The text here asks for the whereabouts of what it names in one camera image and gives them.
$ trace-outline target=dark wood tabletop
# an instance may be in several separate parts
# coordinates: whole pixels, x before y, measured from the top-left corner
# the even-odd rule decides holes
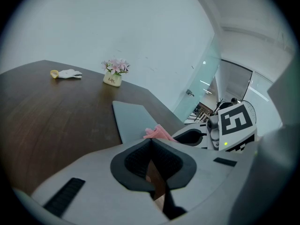
[[[51,70],[82,79],[53,79]],[[38,61],[0,75],[0,158],[11,186],[31,194],[81,156],[121,144],[112,101],[143,105],[170,134],[184,124],[149,90],[67,64]]]

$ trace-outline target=flower pot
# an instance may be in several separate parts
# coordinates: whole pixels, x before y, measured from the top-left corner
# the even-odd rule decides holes
[[[103,82],[107,83],[109,85],[112,85],[114,87],[119,87],[121,86],[122,82],[122,76],[116,75],[116,74],[111,74],[109,71],[105,74],[103,78]]]

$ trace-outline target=gray mat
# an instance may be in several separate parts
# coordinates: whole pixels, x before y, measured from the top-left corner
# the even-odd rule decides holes
[[[154,129],[157,125],[142,105],[113,101],[112,106],[122,143],[143,138],[146,128]]]

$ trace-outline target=light fixture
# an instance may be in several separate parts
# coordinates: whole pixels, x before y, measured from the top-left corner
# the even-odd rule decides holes
[[[205,84],[209,85],[208,83],[206,83],[206,82],[203,82],[202,80],[200,80],[200,82],[202,82],[202,83],[205,83]]]
[[[264,100],[266,100],[267,102],[269,101],[263,94],[261,94],[260,92],[256,91],[254,88],[249,87],[249,89],[253,92],[255,92],[258,96],[262,97]]]
[[[205,90],[204,88],[203,88],[203,90],[204,90],[204,91],[206,91],[206,93],[210,93],[210,94],[212,94],[211,92],[209,92],[209,91]]]

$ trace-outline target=yellow object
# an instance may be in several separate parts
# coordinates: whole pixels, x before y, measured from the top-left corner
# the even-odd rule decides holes
[[[50,72],[50,75],[51,75],[54,79],[58,77],[58,74],[59,74],[59,72],[58,72],[57,70],[52,70],[52,71]]]

